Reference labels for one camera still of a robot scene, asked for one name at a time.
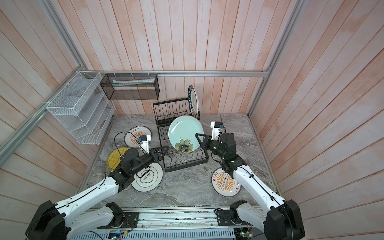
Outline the mint green flower plate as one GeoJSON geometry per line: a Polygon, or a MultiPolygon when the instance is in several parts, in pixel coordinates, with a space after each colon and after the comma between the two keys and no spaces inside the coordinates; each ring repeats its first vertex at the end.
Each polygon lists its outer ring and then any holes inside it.
{"type": "Polygon", "coordinates": [[[203,133],[199,120],[192,116],[181,116],[172,121],[168,137],[171,145],[178,152],[191,153],[200,146],[195,134],[203,133]]]}

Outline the green rim white plate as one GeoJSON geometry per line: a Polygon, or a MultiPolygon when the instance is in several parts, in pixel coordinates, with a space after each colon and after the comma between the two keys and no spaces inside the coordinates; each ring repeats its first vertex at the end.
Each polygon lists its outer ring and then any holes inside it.
{"type": "Polygon", "coordinates": [[[192,116],[195,117],[196,119],[200,119],[199,99],[192,85],[189,85],[188,87],[188,101],[189,101],[189,108],[192,116]]]}

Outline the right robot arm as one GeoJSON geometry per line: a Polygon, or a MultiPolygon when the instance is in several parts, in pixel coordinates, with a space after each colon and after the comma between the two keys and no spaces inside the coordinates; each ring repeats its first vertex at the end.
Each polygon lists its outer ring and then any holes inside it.
{"type": "Polygon", "coordinates": [[[305,237],[305,229],[298,204],[271,190],[250,166],[237,154],[234,134],[221,134],[218,140],[209,135],[195,135],[201,148],[220,157],[220,165],[225,173],[236,180],[256,200],[255,208],[246,201],[238,201],[231,206],[233,222],[247,222],[262,231],[268,240],[300,240],[305,237]]]}

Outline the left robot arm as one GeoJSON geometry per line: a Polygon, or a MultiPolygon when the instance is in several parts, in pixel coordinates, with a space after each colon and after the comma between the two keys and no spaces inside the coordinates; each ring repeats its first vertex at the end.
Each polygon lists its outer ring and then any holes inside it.
{"type": "Polygon", "coordinates": [[[135,176],[151,164],[164,159],[169,147],[150,149],[139,155],[137,149],[129,149],[111,173],[94,186],[57,203],[41,204],[26,230],[27,240],[70,240],[98,227],[120,229],[124,225],[124,211],[116,203],[87,213],[86,211],[129,187],[135,176]]]}

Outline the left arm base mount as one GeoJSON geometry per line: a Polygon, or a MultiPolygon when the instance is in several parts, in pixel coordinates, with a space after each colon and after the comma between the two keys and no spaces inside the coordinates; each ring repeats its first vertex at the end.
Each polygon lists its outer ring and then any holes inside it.
{"type": "Polygon", "coordinates": [[[139,212],[124,212],[114,217],[109,225],[97,227],[97,229],[135,229],[138,226],[139,212]]]}

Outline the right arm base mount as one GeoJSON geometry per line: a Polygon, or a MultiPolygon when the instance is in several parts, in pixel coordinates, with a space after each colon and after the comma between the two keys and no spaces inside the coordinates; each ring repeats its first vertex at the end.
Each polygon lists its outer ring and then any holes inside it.
{"type": "Polygon", "coordinates": [[[214,210],[214,213],[219,226],[239,226],[245,224],[257,226],[260,223],[257,215],[255,212],[252,212],[251,209],[238,208],[235,210],[223,210],[217,208],[214,210]]]}

